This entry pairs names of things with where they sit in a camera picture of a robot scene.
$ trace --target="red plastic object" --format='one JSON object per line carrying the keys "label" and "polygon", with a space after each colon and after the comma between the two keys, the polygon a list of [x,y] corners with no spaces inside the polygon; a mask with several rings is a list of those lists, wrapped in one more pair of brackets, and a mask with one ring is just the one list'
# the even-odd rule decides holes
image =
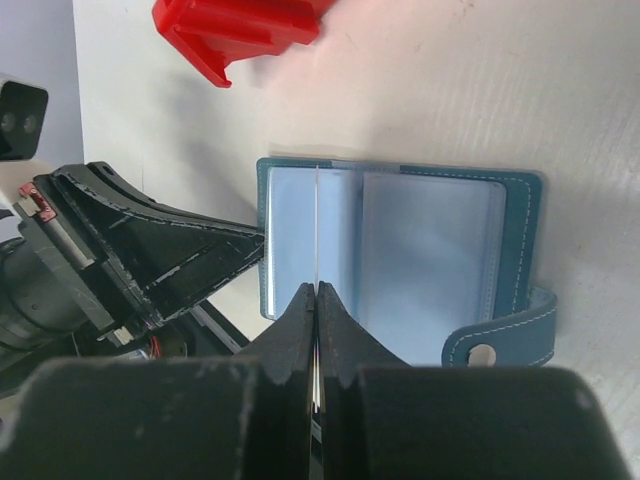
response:
{"label": "red plastic object", "polygon": [[280,55],[320,34],[320,17],[336,0],[157,0],[158,32],[214,85],[228,88],[236,60]]}
{"label": "red plastic object", "polygon": [[23,185],[18,189],[18,192],[22,198],[31,198],[34,201],[39,209],[38,216],[44,223],[50,222],[58,216],[33,183]]}

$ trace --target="card holder snap strap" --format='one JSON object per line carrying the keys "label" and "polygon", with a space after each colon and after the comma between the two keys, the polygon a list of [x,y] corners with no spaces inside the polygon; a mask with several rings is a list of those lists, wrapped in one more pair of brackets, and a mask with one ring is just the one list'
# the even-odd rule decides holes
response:
{"label": "card holder snap strap", "polygon": [[496,366],[536,366],[554,353],[557,297],[533,287],[529,308],[453,332],[442,350],[443,366],[467,366],[474,347],[488,346]]}

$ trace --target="black camera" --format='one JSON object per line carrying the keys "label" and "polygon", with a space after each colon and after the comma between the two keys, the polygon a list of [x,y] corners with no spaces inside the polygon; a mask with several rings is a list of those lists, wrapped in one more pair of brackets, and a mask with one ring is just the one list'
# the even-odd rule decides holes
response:
{"label": "black camera", "polygon": [[0,74],[0,162],[33,158],[48,101],[46,90]]}

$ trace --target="card holder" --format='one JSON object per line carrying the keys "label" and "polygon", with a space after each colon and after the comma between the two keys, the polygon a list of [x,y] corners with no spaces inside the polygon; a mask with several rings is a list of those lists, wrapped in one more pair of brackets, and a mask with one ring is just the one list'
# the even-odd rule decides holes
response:
{"label": "card holder", "polygon": [[349,313],[411,364],[466,365],[482,342],[496,364],[553,355],[555,296],[528,295],[537,175],[263,159],[258,177],[263,315],[277,318],[317,262]]}

